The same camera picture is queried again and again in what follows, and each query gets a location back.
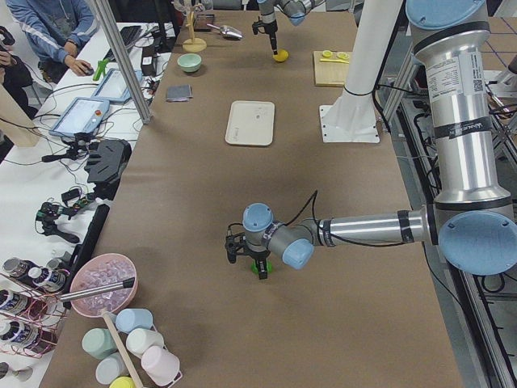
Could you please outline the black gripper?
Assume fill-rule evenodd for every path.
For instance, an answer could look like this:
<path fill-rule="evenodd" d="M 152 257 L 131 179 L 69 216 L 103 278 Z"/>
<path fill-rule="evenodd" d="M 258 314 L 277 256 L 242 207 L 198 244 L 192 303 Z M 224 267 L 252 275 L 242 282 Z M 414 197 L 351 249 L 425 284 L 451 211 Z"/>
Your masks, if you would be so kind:
<path fill-rule="evenodd" d="M 266 280 L 268 277 L 267 257 L 270 255 L 269 251 L 253 251 L 247 244 L 246 234 L 244 231 L 234 234 L 233 226 L 242 226 L 242 223 L 234 222 L 227 226 L 225 237 L 225 249 L 227 252 L 228 261 L 235 264 L 238 255 L 246 255 L 254 260 L 257 268 L 258 278 Z"/>
<path fill-rule="evenodd" d="M 270 38 L 271 50 L 274 55 L 278 54 L 278 45 L 276 39 L 277 24 L 276 21 L 266 23 L 261 18 L 252 23 L 252 31 L 255 35 L 259 33 L 268 35 Z"/>

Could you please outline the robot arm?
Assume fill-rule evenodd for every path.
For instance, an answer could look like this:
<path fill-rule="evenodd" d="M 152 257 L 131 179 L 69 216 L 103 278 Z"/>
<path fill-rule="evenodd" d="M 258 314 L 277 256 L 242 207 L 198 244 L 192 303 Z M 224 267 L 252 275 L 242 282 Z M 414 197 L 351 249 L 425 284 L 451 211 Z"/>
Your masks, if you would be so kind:
<path fill-rule="evenodd" d="M 255 35 L 259 33 L 269 37 L 271 49 L 274 54 L 278 54 L 276 33 L 278 25 L 275 12 L 280 11 L 289 21 L 297 26 L 302 23 L 305 16 L 313 9 L 324 3 L 325 0 L 258 0 L 258 10 L 260 16 L 253 22 L 252 30 Z"/>
<path fill-rule="evenodd" d="M 242 232 L 225 238 L 230 263 L 247 255 L 266 278 L 272 254 L 300 269 L 317 246 L 428 242 L 473 275 L 499 274 L 515 265 L 512 199 L 498 183 L 480 52 L 490 35 L 483 1 L 366 1 L 343 93 L 320 108 L 322 138 L 377 141 L 373 96 L 400 13 L 409 20 L 414 56 L 426 70 L 441 179 L 434 202 L 416 211 L 287 223 L 254 203 L 244 210 Z"/>

